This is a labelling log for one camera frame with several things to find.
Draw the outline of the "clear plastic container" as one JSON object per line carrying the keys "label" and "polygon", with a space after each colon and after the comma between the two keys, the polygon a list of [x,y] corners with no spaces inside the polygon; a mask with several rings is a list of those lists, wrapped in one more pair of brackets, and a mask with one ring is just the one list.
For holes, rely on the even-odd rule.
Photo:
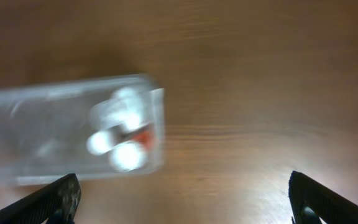
{"label": "clear plastic container", "polygon": [[[90,125],[90,109],[123,87],[147,100],[148,125],[155,136],[141,169],[118,172],[109,152],[94,156],[86,140],[101,131]],[[49,184],[74,173],[80,180],[148,174],[163,164],[164,90],[141,75],[82,80],[0,90],[0,185]]]}

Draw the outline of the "orange tube white cap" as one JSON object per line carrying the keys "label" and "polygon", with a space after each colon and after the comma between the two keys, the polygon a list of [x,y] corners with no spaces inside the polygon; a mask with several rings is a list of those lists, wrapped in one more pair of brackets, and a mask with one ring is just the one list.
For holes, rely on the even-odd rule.
{"label": "orange tube white cap", "polygon": [[152,131],[145,129],[129,136],[114,146],[109,153],[109,163],[118,172],[130,172],[141,169],[149,160],[155,137]]}

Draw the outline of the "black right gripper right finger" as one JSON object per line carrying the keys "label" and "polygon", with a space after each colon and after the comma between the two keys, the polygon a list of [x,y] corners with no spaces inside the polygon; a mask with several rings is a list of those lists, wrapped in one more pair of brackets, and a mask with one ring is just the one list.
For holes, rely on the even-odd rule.
{"label": "black right gripper right finger", "polygon": [[295,224],[358,224],[358,205],[301,172],[291,173],[288,196]]}

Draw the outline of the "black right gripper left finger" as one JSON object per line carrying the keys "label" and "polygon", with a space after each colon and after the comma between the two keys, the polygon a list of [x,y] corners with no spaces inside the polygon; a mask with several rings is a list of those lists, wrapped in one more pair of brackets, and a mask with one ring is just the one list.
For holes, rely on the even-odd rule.
{"label": "black right gripper left finger", "polygon": [[81,199],[75,174],[68,174],[0,210],[0,224],[74,224]]}

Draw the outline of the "black bottle white cap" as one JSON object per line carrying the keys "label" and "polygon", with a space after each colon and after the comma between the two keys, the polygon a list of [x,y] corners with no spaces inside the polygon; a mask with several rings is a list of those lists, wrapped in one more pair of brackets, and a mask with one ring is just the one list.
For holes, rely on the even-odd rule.
{"label": "black bottle white cap", "polygon": [[86,140],[86,148],[90,154],[101,156],[126,141],[137,141],[145,147],[146,151],[149,151],[154,145],[155,136],[150,128],[141,128],[131,133],[111,128],[93,133]]}

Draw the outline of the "white translucent tube bottle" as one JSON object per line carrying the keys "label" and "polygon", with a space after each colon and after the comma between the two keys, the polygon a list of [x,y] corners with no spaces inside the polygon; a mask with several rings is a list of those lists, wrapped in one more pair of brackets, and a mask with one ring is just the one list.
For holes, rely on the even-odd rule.
{"label": "white translucent tube bottle", "polygon": [[142,91],[123,87],[110,99],[94,105],[89,111],[89,122],[95,129],[119,126],[123,133],[135,132],[148,125],[147,100]]}

